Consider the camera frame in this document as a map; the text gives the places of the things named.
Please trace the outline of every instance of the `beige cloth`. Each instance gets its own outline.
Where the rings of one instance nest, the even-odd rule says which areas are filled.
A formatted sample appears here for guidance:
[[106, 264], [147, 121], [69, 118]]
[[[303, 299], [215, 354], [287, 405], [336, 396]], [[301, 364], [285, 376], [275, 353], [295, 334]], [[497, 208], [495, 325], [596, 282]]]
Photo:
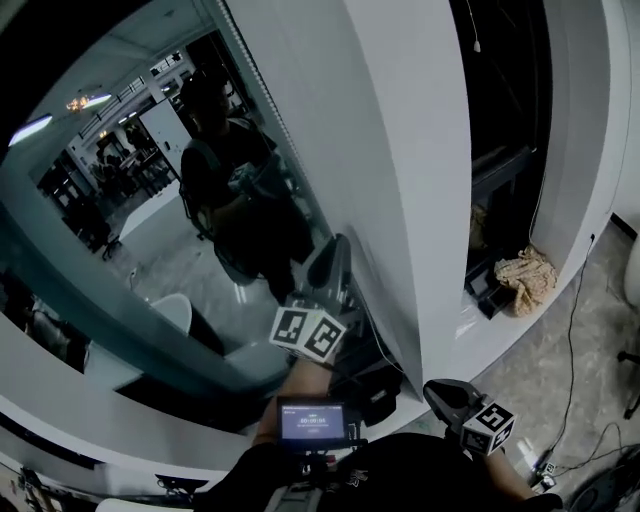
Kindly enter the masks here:
[[469, 249], [479, 251], [484, 249], [484, 226], [487, 221], [487, 212], [482, 206], [471, 205], [471, 218], [469, 219]]
[[556, 269], [543, 254], [529, 245], [515, 260], [500, 260], [494, 267], [496, 279], [502, 286], [516, 290], [513, 310], [525, 316], [536, 309], [558, 281]]

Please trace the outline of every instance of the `display screen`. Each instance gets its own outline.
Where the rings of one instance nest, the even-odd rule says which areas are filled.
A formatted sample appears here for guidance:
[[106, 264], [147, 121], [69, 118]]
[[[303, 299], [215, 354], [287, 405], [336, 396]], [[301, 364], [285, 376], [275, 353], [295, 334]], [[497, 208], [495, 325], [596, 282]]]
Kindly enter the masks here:
[[282, 406], [282, 439], [344, 439], [341, 405]]

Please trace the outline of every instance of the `floor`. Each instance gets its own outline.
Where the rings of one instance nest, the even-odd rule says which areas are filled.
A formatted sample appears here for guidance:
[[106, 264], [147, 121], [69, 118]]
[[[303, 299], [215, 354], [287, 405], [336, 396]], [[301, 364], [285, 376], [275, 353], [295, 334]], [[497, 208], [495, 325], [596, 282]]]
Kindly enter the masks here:
[[[572, 339], [575, 350], [575, 390], [567, 429], [553, 462], [574, 466], [586, 460], [607, 424], [619, 425], [624, 445], [640, 442], [640, 411], [624, 420], [629, 402], [640, 392], [640, 367], [619, 363], [621, 350], [640, 353], [640, 317], [623, 299], [623, 275], [631, 239], [609, 224], [593, 248], [584, 273]], [[521, 474], [529, 465], [519, 446], [540, 455], [558, 435], [570, 383], [567, 331], [578, 276], [548, 311], [498, 361], [473, 383], [507, 409], [518, 423], [506, 452]], [[443, 424], [431, 412], [402, 432], [442, 435]], [[618, 447], [615, 426], [609, 427], [597, 454]], [[617, 454], [591, 462], [557, 478], [554, 492], [568, 497], [588, 477], [615, 463]]]
[[8, 500], [17, 512], [32, 512], [27, 505], [27, 495], [18, 484], [19, 475], [4, 465], [0, 465], [0, 496]]
[[[119, 233], [131, 212], [147, 199], [139, 191], [118, 207], [107, 219], [113, 232]], [[194, 228], [144, 266], [124, 247], [118, 247], [106, 264], [125, 286], [149, 302], [172, 293], [186, 295], [220, 337], [225, 354], [264, 342], [278, 308], [267, 282], [258, 278], [248, 286], [238, 286], [227, 276], [213, 244], [196, 235]], [[321, 243], [317, 229], [312, 236], [316, 244]]]

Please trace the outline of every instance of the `shelf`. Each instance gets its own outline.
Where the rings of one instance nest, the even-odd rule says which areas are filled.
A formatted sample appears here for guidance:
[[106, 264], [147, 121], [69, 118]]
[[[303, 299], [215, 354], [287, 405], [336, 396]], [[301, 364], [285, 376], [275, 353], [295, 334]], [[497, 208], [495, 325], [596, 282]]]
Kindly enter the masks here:
[[528, 147], [515, 151], [504, 149], [477, 158], [471, 166], [471, 200], [477, 201], [508, 183], [522, 171], [526, 170], [533, 160], [533, 153]]

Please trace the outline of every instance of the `sleeve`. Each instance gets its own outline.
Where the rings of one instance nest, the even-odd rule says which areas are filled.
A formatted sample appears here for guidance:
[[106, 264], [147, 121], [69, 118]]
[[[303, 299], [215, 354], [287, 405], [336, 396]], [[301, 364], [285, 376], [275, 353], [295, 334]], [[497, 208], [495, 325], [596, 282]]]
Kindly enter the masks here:
[[206, 159], [197, 150], [184, 150], [180, 168], [184, 190], [196, 209], [204, 204], [219, 208], [233, 201], [227, 184], [222, 182], [215, 170], [209, 169]]
[[250, 448], [230, 473], [195, 503], [195, 512], [262, 512], [273, 492], [295, 479], [295, 463], [281, 447], [264, 443]]

